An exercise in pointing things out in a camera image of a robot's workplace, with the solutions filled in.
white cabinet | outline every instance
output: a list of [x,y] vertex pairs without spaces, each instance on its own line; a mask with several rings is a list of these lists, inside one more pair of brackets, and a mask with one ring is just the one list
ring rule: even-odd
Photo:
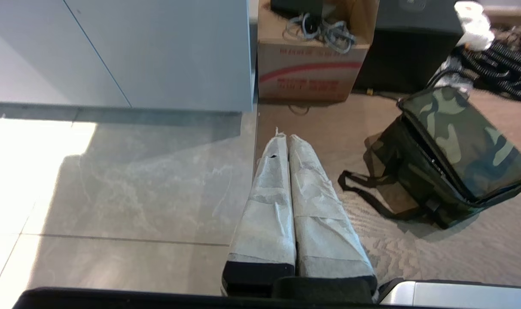
[[0,0],[0,102],[129,107],[62,0]]
[[66,3],[132,107],[252,111],[246,0]]

